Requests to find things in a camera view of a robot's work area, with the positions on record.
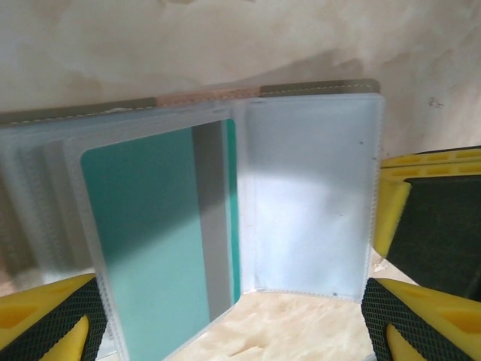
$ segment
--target textured black rubber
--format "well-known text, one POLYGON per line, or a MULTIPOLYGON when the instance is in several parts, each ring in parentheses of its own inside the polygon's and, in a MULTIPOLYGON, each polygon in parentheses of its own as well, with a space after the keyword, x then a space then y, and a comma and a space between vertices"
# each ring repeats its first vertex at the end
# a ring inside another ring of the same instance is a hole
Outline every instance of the textured black rubber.
POLYGON ((0 360, 38 361, 85 315, 89 319, 89 331, 81 361, 95 361, 107 326, 95 278, 73 292, 35 325, 0 350, 0 360))
POLYGON ((405 181, 387 259, 420 286, 481 301, 481 175, 405 181))
POLYGON ((439 150, 428 150, 427 152, 419 152, 416 154, 432 154, 432 153, 442 153, 442 152, 452 152, 456 150, 469 150, 469 149, 480 149, 481 145, 474 145, 472 147, 460 147, 460 148, 448 148, 448 149, 439 149, 439 150))
POLYGON ((389 324, 428 361, 471 360, 463 350, 433 329, 373 278, 368 280, 361 310, 377 361, 392 361, 386 338, 389 324))

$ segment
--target teal card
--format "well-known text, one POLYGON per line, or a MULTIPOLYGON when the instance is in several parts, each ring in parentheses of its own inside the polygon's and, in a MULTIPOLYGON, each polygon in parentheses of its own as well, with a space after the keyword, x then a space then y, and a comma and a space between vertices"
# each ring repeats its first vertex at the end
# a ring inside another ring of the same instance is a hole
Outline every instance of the teal card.
POLYGON ((81 166, 130 359, 162 359, 211 321, 192 130, 88 150, 81 166))

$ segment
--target wallet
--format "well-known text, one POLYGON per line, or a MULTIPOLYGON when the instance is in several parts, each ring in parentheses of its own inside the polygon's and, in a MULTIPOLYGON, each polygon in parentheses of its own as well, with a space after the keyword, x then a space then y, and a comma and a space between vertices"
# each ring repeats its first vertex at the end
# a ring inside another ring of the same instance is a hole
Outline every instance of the wallet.
POLYGON ((20 290, 94 269, 98 356, 131 360, 175 354, 244 293, 360 302, 378 93, 340 80, 1 114, 8 274, 20 290))

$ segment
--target tan leather strip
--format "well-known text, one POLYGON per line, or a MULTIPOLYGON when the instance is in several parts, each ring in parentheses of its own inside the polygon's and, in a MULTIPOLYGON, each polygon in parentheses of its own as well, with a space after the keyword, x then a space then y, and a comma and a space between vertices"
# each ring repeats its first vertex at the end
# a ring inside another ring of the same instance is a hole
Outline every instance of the tan leather strip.
POLYGON ((246 99, 258 98, 261 95, 261 88, 243 89, 215 89, 205 90, 196 93, 172 94, 158 96, 156 98, 157 107, 169 108, 178 107, 199 102, 211 102, 214 100, 246 99))
POLYGON ((380 85, 374 79, 331 80, 311 83, 269 85, 261 87, 261 97, 317 96, 322 94, 379 93, 380 85))
POLYGON ((117 111, 148 109, 154 108, 155 106, 156 100, 154 98, 145 98, 94 105, 79 105, 77 107, 15 111, 0 114, 0 125, 17 125, 43 122, 45 120, 71 119, 96 114, 115 113, 117 111))
POLYGON ((379 92, 380 85, 374 79, 330 80, 241 89, 210 89, 196 93, 172 94, 155 98, 135 99, 121 102, 3 113, 0 114, 0 126, 41 123, 48 120, 67 120, 120 111, 180 107, 198 102, 211 102, 216 100, 379 92))

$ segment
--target marble surface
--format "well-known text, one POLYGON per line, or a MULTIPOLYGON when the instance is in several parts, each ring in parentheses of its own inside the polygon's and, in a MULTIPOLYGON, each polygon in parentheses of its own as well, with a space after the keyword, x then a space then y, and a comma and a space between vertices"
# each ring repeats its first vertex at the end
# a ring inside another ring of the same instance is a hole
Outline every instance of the marble surface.
MULTIPOLYGON (((387 104, 384 156, 481 144, 476 0, 2 0, 0 48, 2 111, 374 77, 387 104)), ((358 305, 254 294, 177 359, 371 351, 358 305)))

